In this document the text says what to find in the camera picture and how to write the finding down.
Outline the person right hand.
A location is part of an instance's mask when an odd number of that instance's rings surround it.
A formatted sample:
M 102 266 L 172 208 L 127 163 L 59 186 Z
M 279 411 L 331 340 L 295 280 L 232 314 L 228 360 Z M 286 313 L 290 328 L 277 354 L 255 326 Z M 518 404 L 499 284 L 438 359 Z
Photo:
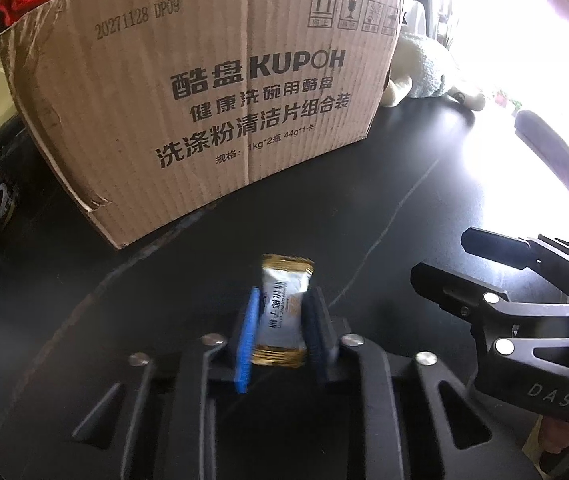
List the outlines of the person right hand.
M 538 444 L 543 452 L 562 453 L 569 447 L 569 422 L 543 416 L 539 425 Z

